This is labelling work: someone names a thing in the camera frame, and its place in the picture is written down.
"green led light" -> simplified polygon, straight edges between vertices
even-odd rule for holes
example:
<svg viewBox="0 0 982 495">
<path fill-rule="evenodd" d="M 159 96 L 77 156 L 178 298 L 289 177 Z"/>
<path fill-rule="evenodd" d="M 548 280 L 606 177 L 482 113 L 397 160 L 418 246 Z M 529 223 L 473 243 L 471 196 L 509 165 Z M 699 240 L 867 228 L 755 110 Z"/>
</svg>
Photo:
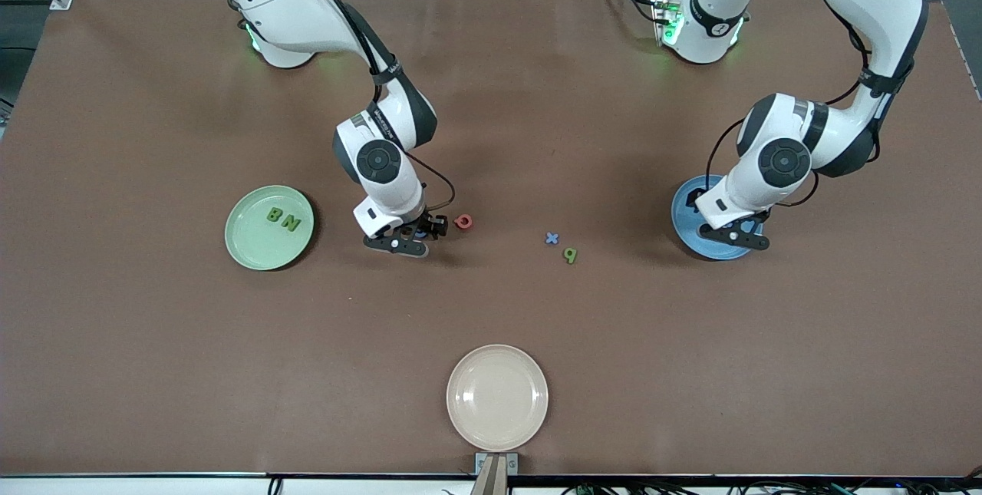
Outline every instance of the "green led light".
<svg viewBox="0 0 982 495">
<path fill-rule="evenodd" d="M 730 39 L 730 46 L 737 43 L 737 37 L 740 36 L 740 27 L 743 27 L 743 19 L 740 19 L 740 22 L 736 24 L 735 28 L 733 28 L 733 38 Z"/>
<path fill-rule="evenodd" d="M 262 51 L 259 50 L 259 42 L 256 41 L 255 34 L 252 33 L 252 27 L 249 26 L 249 23 L 246 23 L 245 24 L 245 32 L 246 33 L 249 33 L 249 39 L 252 39 L 252 48 L 253 48 L 253 50 L 256 50 L 260 54 L 262 54 Z"/>
</svg>

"blue plate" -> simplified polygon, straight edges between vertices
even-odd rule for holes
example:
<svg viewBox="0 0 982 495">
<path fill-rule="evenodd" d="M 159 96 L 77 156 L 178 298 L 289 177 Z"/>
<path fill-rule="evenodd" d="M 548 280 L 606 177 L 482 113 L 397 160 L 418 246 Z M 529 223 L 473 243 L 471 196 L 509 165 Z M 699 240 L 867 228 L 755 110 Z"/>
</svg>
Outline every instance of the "blue plate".
<svg viewBox="0 0 982 495">
<path fill-rule="evenodd" d="M 710 174 L 709 188 L 718 184 L 722 178 L 719 174 Z M 692 190 L 704 187 L 706 187 L 706 177 L 701 174 L 698 177 L 685 181 L 678 188 L 676 195 L 672 198 L 672 226 L 676 229 L 676 233 L 681 241 L 684 241 L 685 246 L 690 247 L 692 251 L 703 257 L 708 257 L 716 261 L 740 259 L 740 257 L 750 253 L 750 249 L 730 246 L 727 243 L 719 243 L 719 241 L 705 239 L 699 236 L 699 226 L 704 225 L 706 220 L 702 218 L 699 209 L 685 206 L 685 200 L 688 199 L 688 194 Z M 744 223 L 743 228 L 749 233 L 750 229 L 753 228 L 753 223 Z M 758 235 L 764 233 L 764 225 L 758 226 L 756 233 Z"/>
</svg>

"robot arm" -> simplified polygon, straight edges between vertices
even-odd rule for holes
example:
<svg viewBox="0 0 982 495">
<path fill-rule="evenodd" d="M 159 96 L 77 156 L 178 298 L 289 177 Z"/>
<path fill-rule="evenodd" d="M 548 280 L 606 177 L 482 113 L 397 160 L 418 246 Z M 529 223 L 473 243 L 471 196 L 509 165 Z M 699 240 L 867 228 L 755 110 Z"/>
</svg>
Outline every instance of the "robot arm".
<svg viewBox="0 0 982 495">
<path fill-rule="evenodd" d="M 736 44 L 750 0 L 663 0 L 656 2 L 660 44 L 685 61 L 712 64 Z"/>
<path fill-rule="evenodd" d="M 230 5 L 242 13 L 253 47 L 270 65 L 296 68 L 320 51 L 354 52 L 369 65 L 375 97 L 364 111 L 338 125 L 334 153 L 367 193 L 354 209 L 366 246 L 427 254 L 414 235 L 445 235 L 446 219 L 429 216 L 423 186 L 406 152 L 431 141 L 437 118 L 395 55 L 358 10 L 341 0 L 230 0 Z M 379 100 L 382 87 L 386 96 Z M 402 226 L 411 230 L 408 239 L 397 236 Z"/>
<path fill-rule="evenodd" d="M 872 47 L 855 99 L 845 110 L 785 94 L 754 104 L 736 142 L 740 162 L 711 190 L 691 194 L 708 223 L 703 237 L 766 248 L 762 236 L 744 236 L 742 222 L 762 222 L 772 206 L 803 184 L 810 170 L 840 177 L 863 167 L 873 152 L 890 103 L 913 68 L 927 6 L 923 0 L 827 2 Z"/>
</svg>

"brown table surface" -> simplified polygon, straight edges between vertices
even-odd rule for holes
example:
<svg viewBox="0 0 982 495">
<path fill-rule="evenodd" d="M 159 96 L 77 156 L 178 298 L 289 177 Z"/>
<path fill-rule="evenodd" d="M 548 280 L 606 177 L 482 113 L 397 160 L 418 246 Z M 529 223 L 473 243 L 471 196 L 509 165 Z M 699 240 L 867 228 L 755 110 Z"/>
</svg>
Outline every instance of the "brown table surface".
<svg viewBox="0 0 982 495">
<path fill-rule="evenodd" d="M 711 263 L 674 237 L 681 181 L 759 97 L 857 75 L 820 0 L 755 0 L 709 66 L 622 0 L 348 1 L 432 100 L 418 155 L 476 225 L 425 260 L 361 246 L 331 152 L 371 95 L 353 55 L 277 71 L 225 0 L 74 1 L 0 143 L 3 473 L 469 470 L 446 382 L 490 342 L 549 381 L 525 473 L 982 460 L 982 114 L 942 6 L 883 158 L 776 210 L 771 250 Z M 249 271 L 225 219 L 274 183 L 320 230 L 294 267 Z"/>
</svg>

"beige plate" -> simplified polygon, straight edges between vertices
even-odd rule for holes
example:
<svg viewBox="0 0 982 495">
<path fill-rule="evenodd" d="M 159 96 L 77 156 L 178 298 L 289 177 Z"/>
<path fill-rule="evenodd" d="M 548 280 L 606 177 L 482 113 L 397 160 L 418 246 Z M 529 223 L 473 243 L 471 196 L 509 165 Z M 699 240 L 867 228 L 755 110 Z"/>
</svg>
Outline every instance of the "beige plate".
<svg viewBox="0 0 982 495">
<path fill-rule="evenodd" d="M 479 449 L 500 453 L 532 439 L 546 418 L 549 389 L 522 349 L 485 345 L 459 363 L 447 383 L 447 411 L 457 432 Z"/>
</svg>

